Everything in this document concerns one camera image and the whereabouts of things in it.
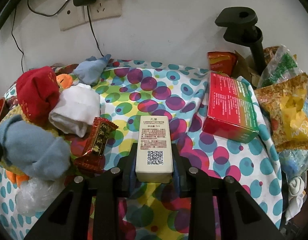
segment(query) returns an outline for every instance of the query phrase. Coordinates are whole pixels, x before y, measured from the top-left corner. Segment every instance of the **electrical socket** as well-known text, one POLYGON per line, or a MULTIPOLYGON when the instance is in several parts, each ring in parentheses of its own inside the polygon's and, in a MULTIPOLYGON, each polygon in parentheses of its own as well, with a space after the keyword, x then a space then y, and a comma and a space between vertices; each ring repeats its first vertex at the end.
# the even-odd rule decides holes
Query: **electrical socket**
MULTIPOLYGON (((88 22, 87 7, 84 6, 85 22, 88 22)), ((89 14, 92 21, 119 17, 122 14, 122 0, 96 0, 89 5, 89 14)))
POLYGON ((85 23, 84 8, 82 6, 76 7, 71 0, 57 15, 57 18, 60 30, 68 30, 85 23))

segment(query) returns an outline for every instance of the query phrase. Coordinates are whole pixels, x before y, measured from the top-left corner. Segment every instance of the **wall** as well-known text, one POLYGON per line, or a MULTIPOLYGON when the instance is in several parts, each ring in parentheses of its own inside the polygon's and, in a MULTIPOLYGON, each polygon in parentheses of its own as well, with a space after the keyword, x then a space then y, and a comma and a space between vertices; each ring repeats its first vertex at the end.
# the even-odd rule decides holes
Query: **wall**
MULTIPOLYGON (((36 10, 54 13, 65 0, 31 0, 36 10)), ((263 46, 286 45, 308 72, 308 15, 298 0, 123 0, 119 18, 93 23, 103 53, 119 59, 207 66, 206 52, 248 48, 227 43, 214 20, 225 7, 247 6, 259 18, 263 46)), ((21 75, 21 53, 11 37, 11 16, 0 31, 0 97, 21 75)), ((31 13, 26 0, 17 9, 14 34, 25 52, 25 69, 79 63, 99 52, 89 24, 60 32, 57 17, 31 13)))

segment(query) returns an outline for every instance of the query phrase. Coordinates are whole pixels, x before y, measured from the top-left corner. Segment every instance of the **black cable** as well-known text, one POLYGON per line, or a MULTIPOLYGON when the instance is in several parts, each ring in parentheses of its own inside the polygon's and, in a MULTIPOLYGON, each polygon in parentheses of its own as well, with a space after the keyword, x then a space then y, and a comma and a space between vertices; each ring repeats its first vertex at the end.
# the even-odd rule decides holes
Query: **black cable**
POLYGON ((22 59, 24 58, 24 52, 23 52, 23 51, 20 49, 20 47, 18 46, 18 43, 17 43, 17 41, 16 41, 16 38, 15 38, 15 36, 14 36, 14 34, 13 34, 13 28, 14 28, 14 25, 15 25, 15 18, 16 18, 16 11, 17 11, 17 6, 16 6, 16 8, 15 8, 14 20, 13 20, 13 22, 12 22, 12 37, 13 37, 15 43, 16 43, 16 46, 17 46, 18 50, 22 53, 22 56, 21 56, 21 70, 22 70, 22 72, 24 72, 24 68, 23 68, 23 65, 22 65, 22 59))
POLYGON ((88 15, 88 21, 89 21, 89 25, 90 25, 90 30, 92 31, 92 34, 94 36, 94 39, 95 39, 95 42, 96 42, 96 45, 97 45, 97 49, 99 50, 100 55, 102 55, 102 57, 104 57, 104 55, 102 54, 102 51, 99 48, 98 41, 95 37, 95 33, 94 33, 94 30, 93 30, 93 26, 92 26, 92 20, 90 19, 90 14, 89 14, 89 6, 87 6, 87 15, 88 15))
POLYGON ((66 0, 66 2, 60 7, 60 9, 57 11, 57 12, 55 12, 54 14, 45 14, 45 13, 41 13, 41 12, 37 12, 37 11, 35 11, 34 9, 32 9, 31 7, 30 7, 30 5, 29 5, 29 0, 27 0, 27 7, 28 7, 28 9, 31 11, 31 12, 33 12, 33 13, 35 13, 35 14, 39 14, 39 15, 42 15, 42 16, 45 16, 45 17, 52 17, 52 16, 55 16, 56 14, 58 14, 66 5, 67 5, 67 3, 69 3, 71 0, 66 0))

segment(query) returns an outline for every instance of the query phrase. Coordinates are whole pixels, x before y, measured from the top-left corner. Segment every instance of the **red candy package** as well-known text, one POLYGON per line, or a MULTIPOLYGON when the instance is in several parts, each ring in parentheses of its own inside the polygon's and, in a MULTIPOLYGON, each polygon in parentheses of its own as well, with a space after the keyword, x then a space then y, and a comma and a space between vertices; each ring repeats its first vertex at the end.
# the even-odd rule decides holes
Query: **red candy package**
POLYGON ((207 59, 211 70, 231 76, 233 67, 237 62, 237 55, 232 52, 212 51, 207 53, 207 59))
POLYGON ((108 119, 95 117, 83 151, 84 155, 76 158, 74 165, 84 171, 102 173, 105 165, 103 154, 106 142, 109 134, 117 128, 118 126, 108 119))

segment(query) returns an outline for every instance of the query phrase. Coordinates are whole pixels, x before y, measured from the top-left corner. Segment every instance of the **socket hole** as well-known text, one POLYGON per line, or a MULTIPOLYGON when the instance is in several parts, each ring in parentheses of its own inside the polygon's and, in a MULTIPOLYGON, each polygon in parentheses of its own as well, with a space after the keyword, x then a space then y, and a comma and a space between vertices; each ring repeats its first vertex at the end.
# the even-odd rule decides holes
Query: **socket hole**
POLYGON ((249 14, 248 12, 240 12, 238 15, 240 18, 246 18, 249 14))

